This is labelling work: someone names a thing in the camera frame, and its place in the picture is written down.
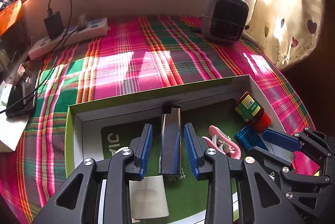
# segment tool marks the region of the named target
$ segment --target bed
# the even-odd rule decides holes
[[[31,223],[66,179],[64,132],[71,104],[249,74],[287,133],[314,128],[299,96],[257,48],[246,39],[232,46],[211,43],[190,31],[200,24],[200,18],[188,16],[111,18],[106,36],[59,53],[16,151],[0,154],[0,194],[21,223]],[[45,58],[42,78],[54,58],[55,54]],[[294,167],[309,175],[318,168],[300,153]]]

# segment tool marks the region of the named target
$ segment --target white power strip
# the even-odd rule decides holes
[[[69,28],[67,34],[70,34],[74,31],[77,27],[72,26]],[[31,60],[37,59],[39,57],[44,56],[48,52],[50,52],[62,39],[66,30],[57,38],[49,39],[49,37],[45,37],[44,39],[39,40],[36,42],[31,50],[29,51],[29,57]],[[83,40],[92,39],[100,36],[105,36],[108,31],[108,23],[107,18],[93,20],[88,23],[88,27],[73,33],[69,39],[66,41],[66,44],[62,45],[63,42],[66,40],[67,36],[65,36],[64,41],[56,47],[56,49],[60,49],[62,46],[68,46],[71,44],[78,43]]]

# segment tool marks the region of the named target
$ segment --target black cable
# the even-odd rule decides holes
[[[49,54],[49,53],[51,53],[53,50],[55,50],[60,44],[61,44],[61,42],[63,41],[63,39],[65,38],[65,36],[67,35],[67,32],[69,31],[69,28],[70,28],[70,23],[71,23],[71,18],[72,18],[72,0],[69,0],[70,1],[70,6],[71,6],[71,10],[70,10],[70,18],[69,18],[69,23],[68,23],[68,25],[67,25],[67,29],[66,29],[66,32],[64,33],[64,35],[63,35],[63,37],[62,37],[62,39],[56,44],[56,46],[52,49],[52,50],[50,50],[49,52],[47,52],[45,55],[44,55],[44,57],[47,55],[47,54]],[[51,0],[49,0],[49,2],[48,2],[48,14],[50,15],[50,13],[52,14],[52,10],[51,10],[51,8],[50,8],[50,2],[51,2]]]
[[[10,105],[9,107],[5,108],[4,110],[0,111],[0,114],[6,112],[8,109],[10,109],[11,107],[13,107],[14,105],[22,102],[23,100],[25,100],[27,97],[31,96],[34,92],[36,92],[43,84],[44,82],[49,78],[51,72],[53,72],[54,66],[56,64],[58,56],[56,57],[54,64],[52,65],[52,68],[50,69],[49,73],[47,74],[46,78],[30,93],[28,93],[25,97],[21,98],[20,100],[16,101],[14,104]]]
[[[72,16],[72,2],[71,2],[71,14],[70,14],[70,19],[71,19],[71,16]],[[67,36],[67,38],[65,39],[65,41],[63,42],[62,47],[66,44],[67,40],[69,39],[69,37],[70,37],[73,33],[77,32],[77,31],[80,31],[80,30],[83,30],[83,29],[75,29],[75,30],[73,30],[73,31]],[[64,35],[63,38],[59,41],[59,43],[54,47],[54,49],[55,49],[55,48],[56,48],[56,47],[63,41],[65,35]],[[55,59],[53,65],[52,65],[52,67],[51,67],[49,73],[47,74],[46,78],[45,78],[45,79],[44,79],[44,80],[43,80],[43,81],[42,81],[42,82],[41,82],[41,83],[40,83],[40,84],[39,84],[33,91],[31,91],[30,93],[28,93],[28,95],[26,95],[25,97],[23,97],[23,98],[21,98],[20,100],[16,101],[14,104],[10,105],[10,106],[7,107],[6,109],[0,111],[0,114],[6,112],[8,109],[10,109],[11,107],[13,107],[14,105],[16,105],[16,104],[22,102],[23,100],[25,100],[26,98],[28,98],[30,95],[32,95],[33,93],[35,93],[35,92],[36,92],[42,85],[44,85],[44,84],[46,83],[46,81],[48,80],[49,76],[51,75],[51,72],[53,72],[54,69],[55,69],[55,65],[56,65],[57,58],[58,58],[58,55],[56,56],[56,59]]]
[[[73,33],[75,33],[76,31],[80,31],[80,30],[83,30],[83,29],[76,29],[76,30],[72,31],[72,32],[67,36],[67,38],[65,39],[65,41],[63,42],[62,47],[66,44],[68,38],[69,38]],[[54,69],[54,65],[55,65],[55,63],[52,65],[50,71]],[[46,84],[46,82],[47,82],[46,80],[47,80],[48,77],[49,77],[49,74],[48,74],[47,77],[41,82],[41,85],[40,85],[37,89],[39,89],[42,85],[44,86],[44,85]],[[32,96],[32,97],[26,102],[26,104],[24,105],[24,107],[25,107],[25,106],[26,106],[26,105],[27,105],[33,98],[34,98],[34,96]]]

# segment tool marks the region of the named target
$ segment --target smartphone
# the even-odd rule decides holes
[[[11,88],[6,116],[13,118],[21,115],[32,115],[36,110],[38,91],[33,92],[26,99],[10,107],[15,102],[30,94],[39,85],[42,61],[30,61],[22,63],[17,71],[13,86]]]

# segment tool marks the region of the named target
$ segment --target black power adapter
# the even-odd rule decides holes
[[[53,13],[52,9],[48,8],[48,17],[44,19],[44,24],[50,39],[57,38],[64,32],[62,17],[59,11]]]

